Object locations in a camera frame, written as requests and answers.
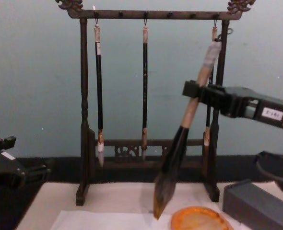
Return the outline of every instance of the white label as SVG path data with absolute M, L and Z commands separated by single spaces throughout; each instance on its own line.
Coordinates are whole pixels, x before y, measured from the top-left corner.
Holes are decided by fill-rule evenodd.
M 101 43 L 97 43 L 97 55 L 101 55 Z
M 7 157 L 9 160 L 14 160 L 15 158 L 7 152 L 1 153 L 4 157 Z
M 262 112 L 262 116 L 268 117 L 270 119 L 274 119 L 277 121 L 281 121 L 283 118 L 283 112 L 279 110 L 270 109 L 270 108 L 264 108 Z

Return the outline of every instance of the black rectangular box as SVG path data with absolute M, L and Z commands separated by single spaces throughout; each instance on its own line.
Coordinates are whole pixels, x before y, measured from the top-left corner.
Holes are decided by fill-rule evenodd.
M 283 201 L 250 180 L 224 188 L 223 212 L 253 230 L 283 230 Z

